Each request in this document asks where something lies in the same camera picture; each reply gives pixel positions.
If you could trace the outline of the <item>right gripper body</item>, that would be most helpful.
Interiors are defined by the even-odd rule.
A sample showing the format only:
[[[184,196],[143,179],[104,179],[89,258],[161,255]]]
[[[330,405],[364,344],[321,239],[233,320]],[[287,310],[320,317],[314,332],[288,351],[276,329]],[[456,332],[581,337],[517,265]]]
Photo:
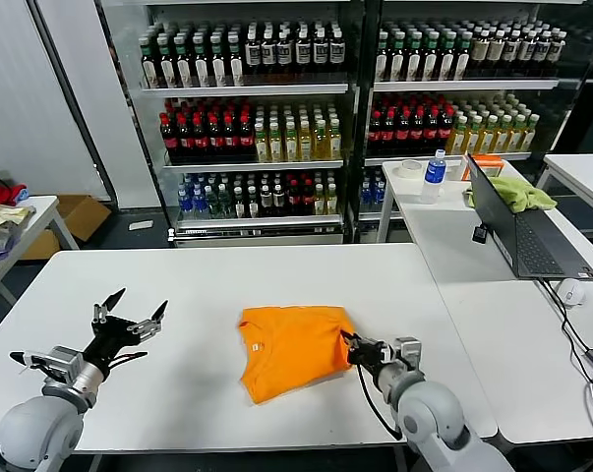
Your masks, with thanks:
[[[357,364],[370,374],[378,374],[390,362],[392,350],[388,343],[370,338],[357,341]]]

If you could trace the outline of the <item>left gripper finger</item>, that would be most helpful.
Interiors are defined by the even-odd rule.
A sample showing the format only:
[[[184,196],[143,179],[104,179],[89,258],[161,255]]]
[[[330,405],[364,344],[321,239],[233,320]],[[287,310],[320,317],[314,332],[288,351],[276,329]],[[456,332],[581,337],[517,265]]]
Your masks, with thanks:
[[[101,304],[94,304],[92,321],[94,323],[105,323],[107,321],[107,316],[118,304],[120,299],[123,297],[125,291],[126,288],[122,288],[117,292],[109,295]]]
[[[128,331],[138,339],[150,339],[154,337],[161,331],[162,320],[165,316],[167,305],[168,301],[163,301],[148,319],[130,325]]]

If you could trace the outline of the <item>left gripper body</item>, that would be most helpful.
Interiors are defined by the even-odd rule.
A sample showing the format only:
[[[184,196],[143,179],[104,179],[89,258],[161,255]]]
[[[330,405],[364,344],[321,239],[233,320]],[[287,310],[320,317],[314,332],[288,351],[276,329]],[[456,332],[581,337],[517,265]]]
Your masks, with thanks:
[[[108,377],[110,364],[124,347],[137,346],[141,337],[133,332],[136,323],[120,318],[107,318],[104,323],[93,321],[93,340],[84,350],[84,361]]]

